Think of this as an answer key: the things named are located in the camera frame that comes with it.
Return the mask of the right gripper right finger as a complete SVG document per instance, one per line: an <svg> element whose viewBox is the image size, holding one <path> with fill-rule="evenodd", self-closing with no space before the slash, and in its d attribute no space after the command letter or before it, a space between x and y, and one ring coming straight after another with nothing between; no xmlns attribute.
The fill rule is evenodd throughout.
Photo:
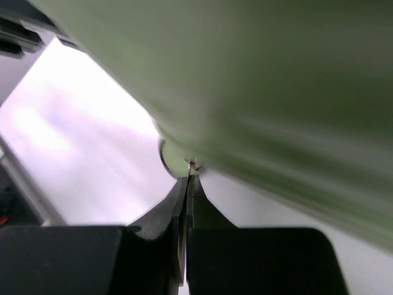
<svg viewBox="0 0 393 295"><path fill-rule="evenodd" d="M348 294L335 250L309 227L239 228L187 187L187 283L191 294Z"/></svg>

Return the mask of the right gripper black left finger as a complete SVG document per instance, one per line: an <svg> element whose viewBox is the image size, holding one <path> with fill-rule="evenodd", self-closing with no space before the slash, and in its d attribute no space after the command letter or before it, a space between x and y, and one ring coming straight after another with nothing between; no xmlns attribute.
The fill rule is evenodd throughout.
<svg viewBox="0 0 393 295"><path fill-rule="evenodd" d="M2 294L176 294L187 178L129 226L1 230Z"/></svg>

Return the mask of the green hard-shell suitcase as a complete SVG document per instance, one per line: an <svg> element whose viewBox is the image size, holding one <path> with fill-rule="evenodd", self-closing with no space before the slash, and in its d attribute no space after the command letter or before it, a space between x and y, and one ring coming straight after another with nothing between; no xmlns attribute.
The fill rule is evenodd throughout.
<svg viewBox="0 0 393 295"><path fill-rule="evenodd" d="M34 1L186 157L392 250L391 1Z"/></svg>

